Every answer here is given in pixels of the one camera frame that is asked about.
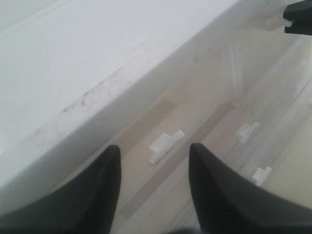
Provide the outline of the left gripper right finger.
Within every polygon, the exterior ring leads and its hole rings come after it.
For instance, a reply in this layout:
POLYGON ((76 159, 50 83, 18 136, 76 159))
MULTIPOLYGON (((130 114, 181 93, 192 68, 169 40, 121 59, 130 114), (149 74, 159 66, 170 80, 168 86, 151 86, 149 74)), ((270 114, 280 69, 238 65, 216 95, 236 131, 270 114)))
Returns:
POLYGON ((232 170, 201 143, 189 150, 189 184, 207 234, 310 234, 312 210, 274 195, 232 170))

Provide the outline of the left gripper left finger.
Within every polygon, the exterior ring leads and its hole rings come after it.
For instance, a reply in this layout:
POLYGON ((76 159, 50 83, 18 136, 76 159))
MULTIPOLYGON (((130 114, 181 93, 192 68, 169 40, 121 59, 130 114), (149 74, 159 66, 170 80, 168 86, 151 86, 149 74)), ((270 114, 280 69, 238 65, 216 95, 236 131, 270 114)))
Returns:
POLYGON ((2 234, 108 234, 121 186, 121 153, 107 147, 51 194, 1 215, 2 234))

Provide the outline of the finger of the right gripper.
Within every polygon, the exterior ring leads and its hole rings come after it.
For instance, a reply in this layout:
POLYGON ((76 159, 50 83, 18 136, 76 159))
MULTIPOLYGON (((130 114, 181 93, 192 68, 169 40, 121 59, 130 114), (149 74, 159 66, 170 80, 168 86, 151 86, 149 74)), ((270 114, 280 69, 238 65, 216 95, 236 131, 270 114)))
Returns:
POLYGON ((312 1, 303 0, 287 5, 283 13, 286 20, 304 20, 312 18, 312 1))
POLYGON ((288 19, 284 28, 286 34, 312 35, 312 19, 288 19))

